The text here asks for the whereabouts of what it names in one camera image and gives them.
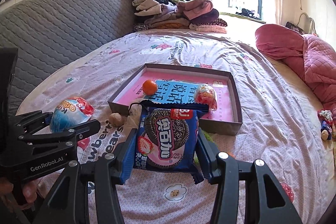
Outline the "person's left hand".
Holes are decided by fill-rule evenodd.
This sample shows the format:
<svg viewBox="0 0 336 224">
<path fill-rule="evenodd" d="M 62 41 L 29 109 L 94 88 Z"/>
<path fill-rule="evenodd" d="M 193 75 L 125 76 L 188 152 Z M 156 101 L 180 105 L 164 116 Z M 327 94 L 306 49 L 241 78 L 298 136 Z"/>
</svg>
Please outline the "person's left hand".
<svg viewBox="0 0 336 224">
<path fill-rule="evenodd" d="M 15 198 L 19 198 L 19 201 L 24 200 L 23 204 L 34 203 L 37 199 L 37 180 L 14 186 L 7 178 L 1 177 L 0 184 L 1 196 L 14 192 Z"/>
</svg>

